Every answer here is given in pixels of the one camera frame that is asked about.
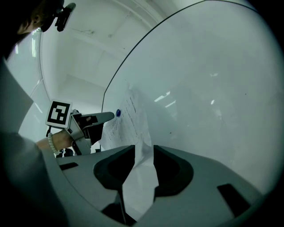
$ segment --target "white paper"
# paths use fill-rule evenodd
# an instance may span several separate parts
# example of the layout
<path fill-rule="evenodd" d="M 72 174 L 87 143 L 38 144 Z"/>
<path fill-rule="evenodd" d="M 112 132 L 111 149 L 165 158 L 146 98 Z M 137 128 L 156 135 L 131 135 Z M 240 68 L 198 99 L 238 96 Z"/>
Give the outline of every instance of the white paper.
<path fill-rule="evenodd" d="M 105 124 L 100 144 L 105 150 L 135 145 L 135 165 L 122 186 L 122 194 L 127 214 L 138 221 L 153 204 L 158 186 L 153 147 L 138 94 L 128 90 L 119 109 L 121 116 Z"/>
<path fill-rule="evenodd" d="M 105 149 L 135 145 L 135 165 L 153 155 L 148 122 L 143 104 L 128 90 L 120 106 L 121 115 L 105 124 L 100 145 Z"/>

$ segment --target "white wall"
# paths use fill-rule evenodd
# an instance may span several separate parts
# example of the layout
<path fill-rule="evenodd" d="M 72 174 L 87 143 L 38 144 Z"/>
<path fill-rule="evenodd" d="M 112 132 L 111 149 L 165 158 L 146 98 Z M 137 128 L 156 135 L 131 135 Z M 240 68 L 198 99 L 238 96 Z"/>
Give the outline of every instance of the white wall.
<path fill-rule="evenodd" d="M 39 64 L 41 33 L 34 32 L 18 45 L 8 60 L 12 75 L 34 103 L 21 125 L 19 134 L 34 142 L 46 135 L 46 115 L 50 105 Z"/>
<path fill-rule="evenodd" d="M 41 64 L 43 71 L 43 79 L 46 84 L 47 93 L 50 99 L 57 96 L 59 90 L 59 73 L 57 71 L 58 64 L 58 47 L 59 36 L 56 29 L 49 29 L 42 35 L 41 44 Z"/>
<path fill-rule="evenodd" d="M 73 102 L 73 109 L 83 114 L 100 113 L 105 89 L 68 75 L 57 99 Z"/>

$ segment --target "hair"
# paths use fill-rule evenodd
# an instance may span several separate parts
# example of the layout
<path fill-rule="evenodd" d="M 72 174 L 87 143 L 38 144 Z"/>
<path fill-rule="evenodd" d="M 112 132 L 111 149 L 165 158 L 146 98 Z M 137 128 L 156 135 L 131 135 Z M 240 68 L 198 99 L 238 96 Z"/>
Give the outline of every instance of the hair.
<path fill-rule="evenodd" d="M 38 8 L 43 20 L 46 20 L 55 12 L 59 2 L 60 0 L 8 0 L 0 13 L 0 21 L 4 26 L 2 34 L 6 37 L 0 44 L 0 54 L 7 59 L 15 45 L 29 35 L 18 35 L 17 31 L 20 25 L 32 16 L 34 10 Z"/>

